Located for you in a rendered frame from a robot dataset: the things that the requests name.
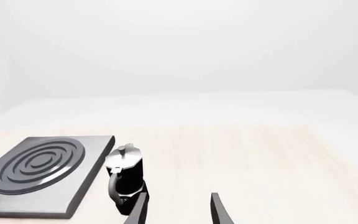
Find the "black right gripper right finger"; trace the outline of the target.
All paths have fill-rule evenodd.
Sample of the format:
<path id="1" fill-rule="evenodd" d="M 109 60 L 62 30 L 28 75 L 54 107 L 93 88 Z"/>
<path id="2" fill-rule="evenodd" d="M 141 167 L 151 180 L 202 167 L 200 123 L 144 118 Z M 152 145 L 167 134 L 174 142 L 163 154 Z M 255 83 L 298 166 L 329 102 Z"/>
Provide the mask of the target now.
<path id="1" fill-rule="evenodd" d="M 210 210 L 213 224 L 234 224 L 216 192 L 211 194 Z"/>

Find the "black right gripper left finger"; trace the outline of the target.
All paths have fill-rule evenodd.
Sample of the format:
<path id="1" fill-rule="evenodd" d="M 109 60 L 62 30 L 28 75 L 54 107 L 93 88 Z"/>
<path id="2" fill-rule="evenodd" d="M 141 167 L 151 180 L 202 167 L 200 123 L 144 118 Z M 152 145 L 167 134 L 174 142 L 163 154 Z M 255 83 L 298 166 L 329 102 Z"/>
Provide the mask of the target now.
<path id="1" fill-rule="evenodd" d="M 145 224 L 147 218 L 147 192 L 142 192 L 124 224 Z"/>

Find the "black and silver moka pot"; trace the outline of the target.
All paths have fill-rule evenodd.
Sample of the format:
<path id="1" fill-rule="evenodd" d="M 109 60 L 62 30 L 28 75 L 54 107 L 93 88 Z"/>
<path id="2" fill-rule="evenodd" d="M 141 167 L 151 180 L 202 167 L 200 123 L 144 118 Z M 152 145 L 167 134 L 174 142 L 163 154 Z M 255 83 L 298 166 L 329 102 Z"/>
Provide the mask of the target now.
<path id="1" fill-rule="evenodd" d="M 120 146 L 106 156 L 105 166 L 109 174 L 108 195 L 119 213 L 128 216 L 139 195 L 148 192 L 141 151 L 132 143 Z"/>

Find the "flat black stove plate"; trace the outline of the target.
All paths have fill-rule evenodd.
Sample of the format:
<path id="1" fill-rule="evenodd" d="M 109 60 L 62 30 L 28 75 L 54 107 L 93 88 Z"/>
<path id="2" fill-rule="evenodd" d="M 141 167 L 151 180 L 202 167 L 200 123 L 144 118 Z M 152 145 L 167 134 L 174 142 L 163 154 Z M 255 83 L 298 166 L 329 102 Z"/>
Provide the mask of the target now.
<path id="1" fill-rule="evenodd" d="M 0 157 L 0 218 L 71 218 L 114 144 L 114 136 L 25 138 Z"/>

